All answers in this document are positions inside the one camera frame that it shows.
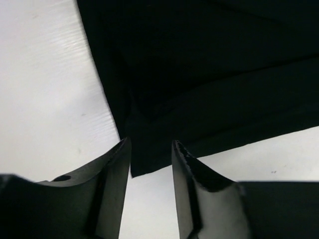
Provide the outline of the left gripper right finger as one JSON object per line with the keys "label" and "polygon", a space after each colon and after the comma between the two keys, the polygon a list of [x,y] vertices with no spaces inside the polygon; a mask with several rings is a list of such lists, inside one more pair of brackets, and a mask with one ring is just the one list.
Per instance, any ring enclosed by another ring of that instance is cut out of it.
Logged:
{"label": "left gripper right finger", "polygon": [[180,238],[318,238],[318,182],[236,182],[199,161],[177,140],[171,163]]}

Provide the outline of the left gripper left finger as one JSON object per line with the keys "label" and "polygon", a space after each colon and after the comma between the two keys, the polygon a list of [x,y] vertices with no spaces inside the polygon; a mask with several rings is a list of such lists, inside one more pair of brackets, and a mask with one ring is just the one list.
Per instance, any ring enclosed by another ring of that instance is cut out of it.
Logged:
{"label": "left gripper left finger", "polygon": [[116,239],[124,207],[131,141],[52,181],[0,177],[3,239]]}

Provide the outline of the black t-shirt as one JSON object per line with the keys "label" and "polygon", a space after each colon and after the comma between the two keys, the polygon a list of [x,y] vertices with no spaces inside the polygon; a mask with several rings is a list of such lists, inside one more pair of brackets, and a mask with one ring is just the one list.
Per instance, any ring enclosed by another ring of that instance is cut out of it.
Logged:
{"label": "black t-shirt", "polygon": [[316,0],[79,0],[131,175],[319,124]]}

